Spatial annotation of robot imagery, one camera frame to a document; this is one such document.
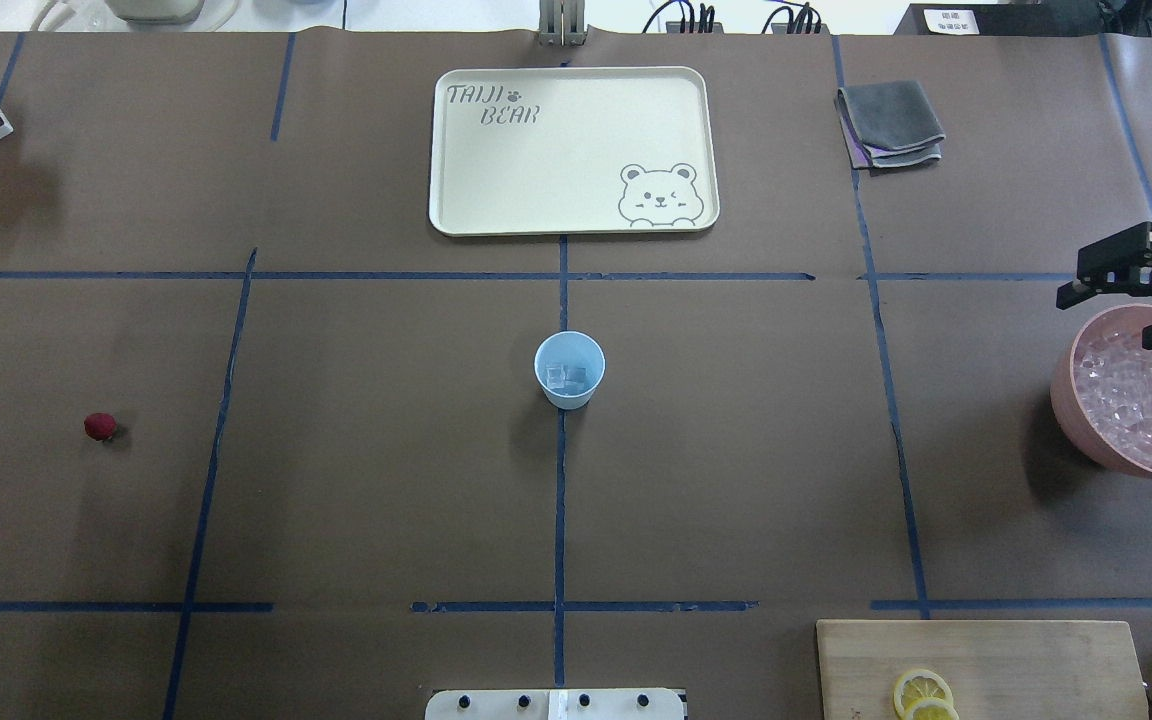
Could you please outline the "pink bowl of ice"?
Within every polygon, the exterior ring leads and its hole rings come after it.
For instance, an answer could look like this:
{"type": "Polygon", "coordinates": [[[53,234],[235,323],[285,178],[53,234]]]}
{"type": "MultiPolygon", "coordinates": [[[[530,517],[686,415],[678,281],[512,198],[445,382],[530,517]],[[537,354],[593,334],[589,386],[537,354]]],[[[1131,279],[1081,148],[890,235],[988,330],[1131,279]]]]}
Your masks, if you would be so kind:
{"type": "Polygon", "coordinates": [[[1111,306],[1076,332],[1053,369],[1059,427],[1098,465],[1152,478],[1152,305],[1111,306]]]}

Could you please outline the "light blue plastic cup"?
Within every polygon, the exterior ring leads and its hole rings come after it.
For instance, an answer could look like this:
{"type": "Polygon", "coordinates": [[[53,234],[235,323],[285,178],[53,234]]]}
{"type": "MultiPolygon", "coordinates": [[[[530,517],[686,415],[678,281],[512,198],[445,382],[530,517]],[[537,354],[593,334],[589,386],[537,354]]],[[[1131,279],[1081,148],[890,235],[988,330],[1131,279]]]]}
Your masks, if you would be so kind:
{"type": "Polygon", "coordinates": [[[573,411],[588,406],[602,382],[605,354],[589,334],[562,331],[540,342],[532,367],[550,404],[573,411]]]}

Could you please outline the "red strawberry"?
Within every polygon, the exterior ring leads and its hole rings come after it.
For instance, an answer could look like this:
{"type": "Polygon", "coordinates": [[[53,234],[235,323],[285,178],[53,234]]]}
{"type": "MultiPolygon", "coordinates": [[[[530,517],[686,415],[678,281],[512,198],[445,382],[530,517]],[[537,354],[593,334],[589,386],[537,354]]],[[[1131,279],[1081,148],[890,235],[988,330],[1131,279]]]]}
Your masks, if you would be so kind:
{"type": "Polygon", "coordinates": [[[118,420],[111,414],[90,414],[83,420],[84,433],[97,442],[113,439],[119,430],[118,420]]]}

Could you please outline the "grey folded cloth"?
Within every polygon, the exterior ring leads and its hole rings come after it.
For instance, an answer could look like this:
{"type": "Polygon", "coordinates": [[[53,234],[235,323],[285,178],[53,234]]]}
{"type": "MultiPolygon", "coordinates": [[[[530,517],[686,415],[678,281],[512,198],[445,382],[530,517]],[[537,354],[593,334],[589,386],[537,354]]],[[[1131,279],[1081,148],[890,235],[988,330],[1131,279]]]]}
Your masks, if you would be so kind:
{"type": "Polygon", "coordinates": [[[943,156],[945,128],[918,81],[838,88],[835,105],[856,170],[918,167],[943,156]]]}

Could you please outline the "wooden cutting board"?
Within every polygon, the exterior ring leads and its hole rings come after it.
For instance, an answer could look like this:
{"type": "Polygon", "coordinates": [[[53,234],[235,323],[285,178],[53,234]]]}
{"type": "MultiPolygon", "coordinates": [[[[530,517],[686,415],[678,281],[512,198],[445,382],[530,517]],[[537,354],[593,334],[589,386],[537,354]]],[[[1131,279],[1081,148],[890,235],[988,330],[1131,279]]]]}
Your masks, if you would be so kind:
{"type": "Polygon", "coordinates": [[[1149,717],[1121,621],[823,619],[814,635],[827,719],[896,719],[914,669],[942,676],[964,719],[1149,717]]]}

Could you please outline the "lemon slices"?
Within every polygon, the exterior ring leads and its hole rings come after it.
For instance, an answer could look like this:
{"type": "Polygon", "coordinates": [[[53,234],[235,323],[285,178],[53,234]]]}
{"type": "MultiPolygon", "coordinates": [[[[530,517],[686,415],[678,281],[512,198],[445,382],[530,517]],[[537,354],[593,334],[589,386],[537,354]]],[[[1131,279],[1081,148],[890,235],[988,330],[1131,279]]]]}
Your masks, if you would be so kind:
{"type": "Polygon", "coordinates": [[[904,670],[893,682],[890,700],[896,719],[960,719],[952,687],[925,667],[904,670]]]}

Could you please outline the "cream bear tray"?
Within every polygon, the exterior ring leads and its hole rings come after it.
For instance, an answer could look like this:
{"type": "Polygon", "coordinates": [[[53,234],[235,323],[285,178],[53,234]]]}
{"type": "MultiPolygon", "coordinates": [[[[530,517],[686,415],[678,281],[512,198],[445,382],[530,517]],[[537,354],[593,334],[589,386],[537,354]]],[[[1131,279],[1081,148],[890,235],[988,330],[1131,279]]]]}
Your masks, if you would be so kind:
{"type": "Polygon", "coordinates": [[[692,68],[456,69],[433,100],[429,220],[447,236],[704,232],[721,214],[692,68]]]}

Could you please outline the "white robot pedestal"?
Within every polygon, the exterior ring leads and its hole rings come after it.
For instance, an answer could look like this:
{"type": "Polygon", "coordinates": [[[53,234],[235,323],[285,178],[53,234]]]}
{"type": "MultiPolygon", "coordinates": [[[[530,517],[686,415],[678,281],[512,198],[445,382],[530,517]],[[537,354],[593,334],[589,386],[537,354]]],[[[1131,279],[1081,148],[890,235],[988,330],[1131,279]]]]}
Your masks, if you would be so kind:
{"type": "Polygon", "coordinates": [[[425,719],[687,719],[685,694],[664,687],[462,689],[430,697],[425,719]]]}

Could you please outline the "aluminium frame post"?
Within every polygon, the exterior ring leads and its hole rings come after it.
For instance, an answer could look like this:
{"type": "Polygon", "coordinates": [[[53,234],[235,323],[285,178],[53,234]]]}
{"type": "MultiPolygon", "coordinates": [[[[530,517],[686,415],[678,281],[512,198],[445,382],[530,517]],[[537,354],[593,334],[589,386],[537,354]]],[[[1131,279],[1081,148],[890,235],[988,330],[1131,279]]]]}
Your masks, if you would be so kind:
{"type": "Polygon", "coordinates": [[[538,44],[573,47],[588,41],[585,0],[540,0],[538,44]]]}

